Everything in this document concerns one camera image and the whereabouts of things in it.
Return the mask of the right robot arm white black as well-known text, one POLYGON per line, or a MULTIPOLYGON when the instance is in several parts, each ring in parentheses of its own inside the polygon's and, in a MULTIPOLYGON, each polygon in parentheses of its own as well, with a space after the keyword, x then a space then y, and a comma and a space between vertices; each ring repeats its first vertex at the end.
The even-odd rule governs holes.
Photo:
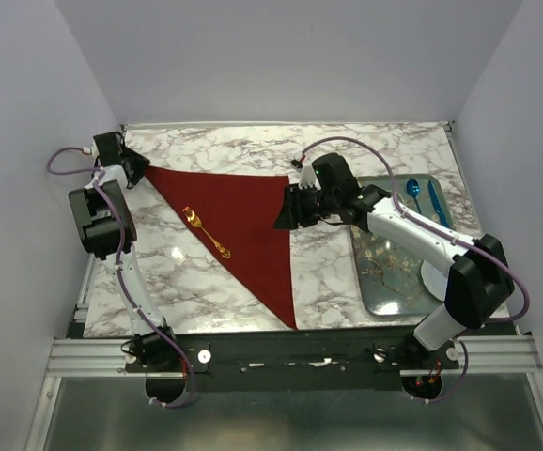
POLYGON ((407 247, 445 278, 442 305, 414 328, 403 345, 404 359, 413 367, 427 366, 443 344, 467 329, 480 328, 514 291, 499 240, 489 234, 480 239, 459 235, 406 209, 388 191, 360 186, 336 153, 302 168, 299 181, 285 188, 273 226, 306 228, 332 215, 407 247))

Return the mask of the gold fork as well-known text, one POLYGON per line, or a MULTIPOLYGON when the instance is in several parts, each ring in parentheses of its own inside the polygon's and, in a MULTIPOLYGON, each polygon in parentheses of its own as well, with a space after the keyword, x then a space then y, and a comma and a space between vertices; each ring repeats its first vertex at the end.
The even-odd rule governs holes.
POLYGON ((207 229, 203 226, 202 224, 202 221, 200 219, 200 217, 196 214, 196 212, 191 209, 190 207, 186 206, 184 208, 181 209, 181 211, 183 212, 184 216, 186 217, 187 221, 189 222, 189 224, 196 228, 196 229, 200 229, 204 234, 205 236, 212 242, 212 244, 214 245, 215 249, 218 251, 218 253, 220 254, 220 256, 224 259, 230 259, 232 257, 231 255, 231 252, 229 249, 227 249, 225 246, 223 246, 220 242, 218 242, 208 231, 207 229))

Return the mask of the dark red cloth napkin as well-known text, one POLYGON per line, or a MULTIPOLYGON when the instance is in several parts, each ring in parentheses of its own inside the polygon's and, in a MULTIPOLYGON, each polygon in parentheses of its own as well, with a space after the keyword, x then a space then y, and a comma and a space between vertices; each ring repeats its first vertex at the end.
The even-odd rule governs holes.
POLYGON ((247 176, 183 172, 151 166, 146 178, 185 225, 188 206, 232 257, 224 259, 212 242, 192 233, 217 260, 287 327, 295 329, 290 234, 273 228, 283 205, 287 176, 247 176))

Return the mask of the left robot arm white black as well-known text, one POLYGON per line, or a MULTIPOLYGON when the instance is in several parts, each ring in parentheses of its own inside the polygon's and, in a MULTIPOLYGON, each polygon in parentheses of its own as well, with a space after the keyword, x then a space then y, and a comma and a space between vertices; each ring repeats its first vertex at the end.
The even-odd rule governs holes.
POLYGON ((129 363, 167 371, 180 363, 177 340, 139 268, 137 231, 124 195, 150 161, 128 148, 120 132, 96 135, 93 143, 98 161, 92 179, 69 193, 80 242, 101 261, 129 315, 132 337, 121 346, 129 363))

